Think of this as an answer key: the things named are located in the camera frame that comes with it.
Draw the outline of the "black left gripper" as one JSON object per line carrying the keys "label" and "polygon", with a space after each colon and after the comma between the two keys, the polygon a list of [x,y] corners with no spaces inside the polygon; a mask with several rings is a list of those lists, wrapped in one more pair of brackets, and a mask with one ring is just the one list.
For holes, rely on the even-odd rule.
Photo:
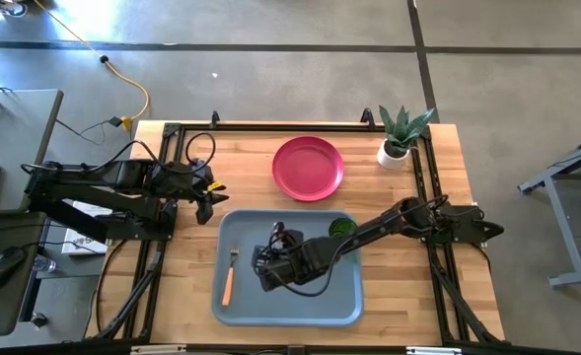
{"label": "black left gripper", "polygon": [[211,206],[222,203],[230,196],[209,191],[215,181],[211,167],[203,160],[193,159],[188,164],[169,162],[169,196],[189,202],[209,202]]}

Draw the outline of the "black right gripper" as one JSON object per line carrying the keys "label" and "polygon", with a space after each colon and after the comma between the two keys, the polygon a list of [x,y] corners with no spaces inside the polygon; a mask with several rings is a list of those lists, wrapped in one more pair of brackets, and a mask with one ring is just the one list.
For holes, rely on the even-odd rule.
{"label": "black right gripper", "polygon": [[270,252],[269,246],[255,246],[252,268],[262,270],[258,274],[260,285],[264,292],[269,292],[284,284],[304,285],[323,276],[331,259],[332,239],[319,237],[289,251]]}

